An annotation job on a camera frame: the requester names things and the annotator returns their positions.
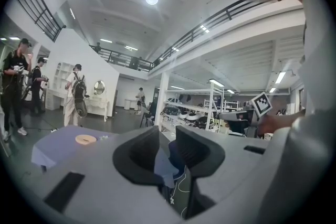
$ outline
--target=black pants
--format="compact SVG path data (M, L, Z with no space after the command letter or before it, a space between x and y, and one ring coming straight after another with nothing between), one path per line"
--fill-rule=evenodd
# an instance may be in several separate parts
M9 131L9 114L13 107L15 123L18 128L22 127L21 122L21 91L16 85L9 85L1 96L1 106L5 113L5 131Z
M37 108L37 111L41 112L40 88L32 88L31 90L31 101L33 103L31 111L34 113L35 108Z

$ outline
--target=blue tablecloth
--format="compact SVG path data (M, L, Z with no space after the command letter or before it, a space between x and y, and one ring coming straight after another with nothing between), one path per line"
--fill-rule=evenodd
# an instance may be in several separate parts
M102 136L116 135L73 125L63 127L40 139L34 145L31 162L46 168L53 167L79 148L84 147L75 140L76 136L80 134L92 135L97 140Z

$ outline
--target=black rectangular slot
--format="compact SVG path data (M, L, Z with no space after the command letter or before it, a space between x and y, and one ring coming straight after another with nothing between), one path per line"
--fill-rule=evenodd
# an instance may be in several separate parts
M244 150L251 151L253 153L257 153L257 154L260 154L260 155L262 155L265 152L264 148L256 147L256 146L246 146L246 147L244 147Z
M84 175L69 172L48 194L44 202L62 213L84 177Z

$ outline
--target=man in white shirt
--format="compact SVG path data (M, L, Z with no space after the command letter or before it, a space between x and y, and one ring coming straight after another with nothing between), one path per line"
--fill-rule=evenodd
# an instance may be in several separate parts
M138 115L141 115L141 102L145 101L145 94L143 88L139 88L139 93L136 96L136 104L138 105Z
M64 115L64 126L68 126L70 121L72 121L72 124L75 126L78 126L79 122L79 115L76 112L75 109L75 98L72 93L72 88L74 87L74 84L77 80L82 80L85 83L85 76L81 72L82 66L80 64L75 65L75 68L73 69L73 72L69 75L67 81L68 83L65 86L65 89L68 90L66 102L65 102L65 115Z
M305 61L299 70L305 84L306 108L286 116L265 115L258 126L258 132L273 133L282 127L289 127L300 116L313 113L314 109L331 109L336 105L336 63L334 42L335 24L325 0L298 0L302 2L306 16L304 31ZM320 87L328 82L327 87Z

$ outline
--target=oval mirror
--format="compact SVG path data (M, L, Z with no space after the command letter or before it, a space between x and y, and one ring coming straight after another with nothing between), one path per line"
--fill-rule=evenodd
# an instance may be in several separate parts
M101 95L105 90L105 83L101 80L98 80L94 85L94 88L95 88L94 94Z

